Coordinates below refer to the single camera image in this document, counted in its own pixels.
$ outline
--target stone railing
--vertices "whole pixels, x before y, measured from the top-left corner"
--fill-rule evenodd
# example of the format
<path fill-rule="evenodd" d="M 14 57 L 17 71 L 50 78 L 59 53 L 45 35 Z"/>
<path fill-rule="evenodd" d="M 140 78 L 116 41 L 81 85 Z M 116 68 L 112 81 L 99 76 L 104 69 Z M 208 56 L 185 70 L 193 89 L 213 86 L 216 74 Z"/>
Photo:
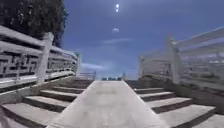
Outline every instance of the stone railing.
<path fill-rule="evenodd" d="M 170 60 L 163 51 L 145 54 L 139 57 L 139 77 L 154 76 L 164 79 L 172 77 Z"/>
<path fill-rule="evenodd" d="M 136 74 L 133 71 L 130 71 L 130 72 L 123 73 L 123 75 L 121 76 L 121 78 L 123 80 L 125 80 L 125 81 L 128 81 L 128 80 L 138 80 L 139 79 L 139 75 Z"/>
<path fill-rule="evenodd" d="M 96 72 L 80 72 L 77 77 L 82 80 L 95 80 L 96 75 Z"/>
<path fill-rule="evenodd" d="M 183 79 L 224 82 L 224 28 L 184 41 L 176 41 L 171 37 L 167 40 L 166 46 L 167 50 L 162 58 L 149 54 L 140 59 L 142 76 L 159 73 L 164 77 L 168 74 L 168 78 L 177 84 Z"/>
<path fill-rule="evenodd" d="M 0 26 L 0 86 L 37 82 L 79 72 L 80 57 L 52 46 L 53 35 L 38 40 Z"/>

